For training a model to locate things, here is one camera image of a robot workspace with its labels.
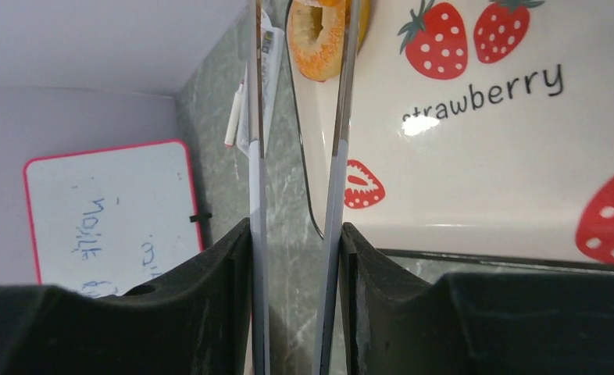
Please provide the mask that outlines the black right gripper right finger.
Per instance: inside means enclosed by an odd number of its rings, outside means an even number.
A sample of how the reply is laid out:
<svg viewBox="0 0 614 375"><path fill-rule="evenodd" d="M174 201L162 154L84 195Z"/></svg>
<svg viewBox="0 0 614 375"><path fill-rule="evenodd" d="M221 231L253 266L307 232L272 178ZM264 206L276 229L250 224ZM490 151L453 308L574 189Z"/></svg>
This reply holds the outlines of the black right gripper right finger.
<svg viewBox="0 0 614 375"><path fill-rule="evenodd" d="M340 241L350 374L614 374L614 276L422 280L351 223Z"/></svg>

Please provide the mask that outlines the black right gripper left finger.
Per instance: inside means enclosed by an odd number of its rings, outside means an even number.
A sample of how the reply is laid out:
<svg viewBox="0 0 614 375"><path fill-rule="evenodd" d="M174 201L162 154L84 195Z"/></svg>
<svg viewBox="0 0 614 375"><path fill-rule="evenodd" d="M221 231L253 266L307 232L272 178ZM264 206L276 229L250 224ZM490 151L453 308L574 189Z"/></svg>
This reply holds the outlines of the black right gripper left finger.
<svg viewBox="0 0 614 375"><path fill-rule="evenodd" d="M251 257L243 219L125 295L0 286L0 374L242 374Z"/></svg>

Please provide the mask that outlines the metal kitchen tongs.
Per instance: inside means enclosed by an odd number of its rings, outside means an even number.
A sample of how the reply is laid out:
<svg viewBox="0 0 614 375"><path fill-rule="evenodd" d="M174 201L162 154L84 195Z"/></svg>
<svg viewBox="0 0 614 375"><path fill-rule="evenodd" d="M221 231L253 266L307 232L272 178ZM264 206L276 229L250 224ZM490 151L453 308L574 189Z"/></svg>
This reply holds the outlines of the metal kitchen tongs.
<svg viewBox="0 0 614 375"><path fill-rule="evenodd" d="M291 64L283 54L266 154L270 367L310 374L319 308L321 237L312 222Z"/></svg>

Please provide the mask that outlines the fake orange donut bread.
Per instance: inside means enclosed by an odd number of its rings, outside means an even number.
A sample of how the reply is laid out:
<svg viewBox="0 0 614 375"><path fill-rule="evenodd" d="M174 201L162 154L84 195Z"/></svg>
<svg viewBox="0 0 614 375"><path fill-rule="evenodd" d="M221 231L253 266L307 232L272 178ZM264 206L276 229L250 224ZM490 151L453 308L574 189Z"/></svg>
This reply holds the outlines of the fake orange donut bread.
<svg viewBox="0 0 614 375"><path fill-rule="evenodd" d="M341 71L347 4L316 7L294 1L289 9L287 40L298 71L324 82Z"/></svg>

